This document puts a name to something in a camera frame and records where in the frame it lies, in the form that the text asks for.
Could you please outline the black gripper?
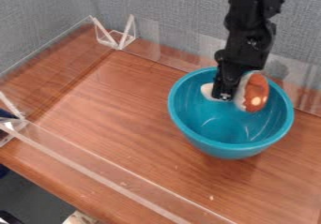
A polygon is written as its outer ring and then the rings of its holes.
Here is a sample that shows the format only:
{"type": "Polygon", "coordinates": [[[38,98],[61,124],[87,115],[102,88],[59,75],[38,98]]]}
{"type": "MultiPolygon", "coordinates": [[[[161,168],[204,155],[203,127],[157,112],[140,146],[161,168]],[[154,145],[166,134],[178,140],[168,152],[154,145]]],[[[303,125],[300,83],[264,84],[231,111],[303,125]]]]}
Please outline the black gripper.
{"type": "Polygon", "coordinates": [[[241,79],[255,69],[263,69],[276,38],[272,18],[281,13],[285,0],[229,0],[225,18],[229,37],[225,49],[216,57],[217,67],[212,97],[233,100],[241,79]]]}

